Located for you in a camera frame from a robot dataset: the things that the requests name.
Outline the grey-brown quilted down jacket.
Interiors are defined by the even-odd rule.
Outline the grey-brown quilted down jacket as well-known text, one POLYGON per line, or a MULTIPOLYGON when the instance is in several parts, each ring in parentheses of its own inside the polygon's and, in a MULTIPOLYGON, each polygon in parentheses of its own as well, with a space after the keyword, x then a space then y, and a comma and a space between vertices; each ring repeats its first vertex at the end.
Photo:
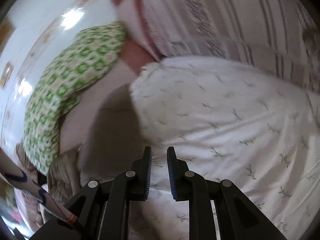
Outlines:
POLYGON ((77 150, 67 151, 50 164, 47 173, 49 193, 63 205, 67 204, 82 188, 76 166, 77 159, 77 150))

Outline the white floral bed quilt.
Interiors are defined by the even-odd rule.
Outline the white floral bed quilt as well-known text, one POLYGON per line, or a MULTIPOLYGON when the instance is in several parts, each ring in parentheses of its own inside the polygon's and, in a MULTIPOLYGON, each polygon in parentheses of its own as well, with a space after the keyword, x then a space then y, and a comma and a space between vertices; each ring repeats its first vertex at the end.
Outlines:
POLYGON ((319 211, 319 94, 246 64, 179 57, 146 66, 130 86, 152 148, 140 205, 157 239, 189 237, 188 204, 173 200, 167 148, 212 181, 231 180, 287 239, 319 211))

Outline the pink red sofa back cover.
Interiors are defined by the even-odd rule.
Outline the pink red sofa back cover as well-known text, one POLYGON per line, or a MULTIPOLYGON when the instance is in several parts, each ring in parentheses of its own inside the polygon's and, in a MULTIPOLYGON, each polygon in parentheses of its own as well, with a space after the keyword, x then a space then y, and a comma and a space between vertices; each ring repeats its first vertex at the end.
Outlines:
POLYGON ((141 68, 161 54, 143 18, 142 0, 112 0, 118 18, 127 28, 119 60, 102 79, 80 92, 80 102, 60 118, 58 154, 82 145, 92 153, 139 155, 143 140, 130 98, 130 83, 141 68))

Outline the white rolled paper tube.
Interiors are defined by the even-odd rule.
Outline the white rolled paper tube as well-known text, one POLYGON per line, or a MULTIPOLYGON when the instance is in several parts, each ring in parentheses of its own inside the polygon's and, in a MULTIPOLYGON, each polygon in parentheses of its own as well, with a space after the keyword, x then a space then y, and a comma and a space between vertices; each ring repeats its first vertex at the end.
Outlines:
POLYGON ((34 196, 40 204, 58 219, 74 224, 77 217, 58 203, 45 189, 35 183, 25 174, 1 149, 1 175, 14 188, 20 189, 34 196))

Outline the green checkered pillow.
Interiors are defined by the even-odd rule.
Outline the green checkered pillow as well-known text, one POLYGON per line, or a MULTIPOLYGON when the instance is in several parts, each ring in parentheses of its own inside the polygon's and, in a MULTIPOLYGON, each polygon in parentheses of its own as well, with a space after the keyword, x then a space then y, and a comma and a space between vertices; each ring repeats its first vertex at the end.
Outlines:
POLYGON ((61 116, 79 103, 82 90, 113 68, 125 38, 119 21, 81 30, 42 73, 25 109, 23 147, 43 175, 59 155, 61 116))

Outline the striped floral cushion right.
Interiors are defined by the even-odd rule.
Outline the striped floral cushion right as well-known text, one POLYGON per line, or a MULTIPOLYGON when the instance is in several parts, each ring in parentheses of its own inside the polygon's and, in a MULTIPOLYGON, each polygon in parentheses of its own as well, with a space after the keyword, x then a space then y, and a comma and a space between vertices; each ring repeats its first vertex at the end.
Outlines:
POLYGON ((214 56, 319 92, 319 28, 300 0, 141 0, 162 56, 214 56))

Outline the beige wall switch panel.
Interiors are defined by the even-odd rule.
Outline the beige wall switch panel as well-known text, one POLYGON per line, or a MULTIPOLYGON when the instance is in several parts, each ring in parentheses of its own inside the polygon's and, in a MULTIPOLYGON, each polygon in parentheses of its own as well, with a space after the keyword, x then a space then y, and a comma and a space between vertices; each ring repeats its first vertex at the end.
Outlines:
POLYGON ((13 71, 13 65, 8 62, 3 70, 3 73, 1 75, 1 81, 0 81, 0 86, 1 88, 4 88, 7 81, 10 79, 10 76, 12 74, 12 71, 13 71))

